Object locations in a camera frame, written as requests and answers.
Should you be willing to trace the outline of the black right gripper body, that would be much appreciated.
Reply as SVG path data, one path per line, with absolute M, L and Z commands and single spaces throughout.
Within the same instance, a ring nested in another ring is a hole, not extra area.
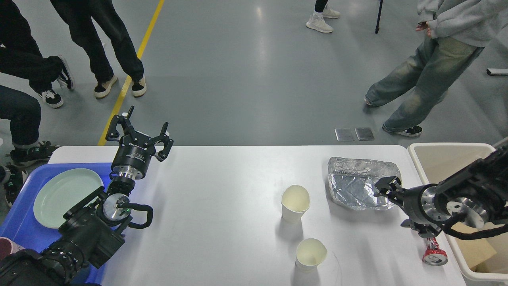
M 405 190 L 403 211 L 408 219 L 441 228 L 451 218 L 446 207 L 439 206 L 436 188 L 437 184 L 427 184 Z

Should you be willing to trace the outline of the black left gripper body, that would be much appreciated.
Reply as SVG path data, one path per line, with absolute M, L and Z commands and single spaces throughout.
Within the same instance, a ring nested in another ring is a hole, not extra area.
M 143 179 L 151 157 L 155 154 L 155 145 L 147 142 L 136 144 L 130 141 L 118 143 L 119 148 L 111 165 L 112 173 L 129 179 Z

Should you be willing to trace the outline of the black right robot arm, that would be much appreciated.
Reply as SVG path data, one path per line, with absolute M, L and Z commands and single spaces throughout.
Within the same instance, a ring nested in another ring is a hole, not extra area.
M 405 189 L 399 177 L 380 178 L 377 197 L 408 215 L 401 223 L 422 238 L 441 232 L 461 240 L 502 235 L 507 226 L 507 145 L 437 184 Z

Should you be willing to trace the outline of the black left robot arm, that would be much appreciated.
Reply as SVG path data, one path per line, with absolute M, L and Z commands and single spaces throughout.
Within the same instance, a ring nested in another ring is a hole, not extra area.
M 127 113 L 112 116 L 105 136 L 119 143 L 109 185 L 99 186 L 65 212 L 60 239 L 46 249 L 23 249 L 3 259 L 2 286 L 70 286 L 85 263 L 100 268 L 119 250 L 126 228 L 151 225 L 153 208 L 132 203 L 129 196 L 135 181 L 146 176 L 151 159 L 167 159 L 174 141 L 168 122 L 157 136 L 135 130 L 130 121 L 133 111 L 131 106 Z

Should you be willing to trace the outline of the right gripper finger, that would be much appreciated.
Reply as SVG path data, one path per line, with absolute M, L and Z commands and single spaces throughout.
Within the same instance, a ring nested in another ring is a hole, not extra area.
M 435 238 L 441 233 L 441 228 L 438 226 L 417 223 L 411 219 L 404 220 L 400 226 L 416 231 L 422 238 Z
M 405 189 L 402 187 L 402 181 L 397 176 L 380 178 L 374 184 L 378 192 L 375 197 L 385 197 L 396 206 L 403 207 Z

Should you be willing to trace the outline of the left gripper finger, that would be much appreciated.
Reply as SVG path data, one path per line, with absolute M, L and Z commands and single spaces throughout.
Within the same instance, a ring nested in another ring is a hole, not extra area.
M 174 140 L 169 137 L 169 133 L 167 132 L 168 126 L 169 122 L 165 122 L 161 128 L 160 134 L 155 137 L 149 137 L 148 139 L 148 152 L 150 156 L 155 157 L 160 162 L 167 159 L 174 143 Z M 156 145 L 158 143 L 163 144 L 163 148 L 160 151 L 156 150 Z
M 106 128 L 105 141 L 118 142 L 119 146 L 136 143 L 135 129 L 130 122 L 134 108 L 134 106 L 131 106 L 127 113 L 116 114 L 112 117 L 109 126 Z

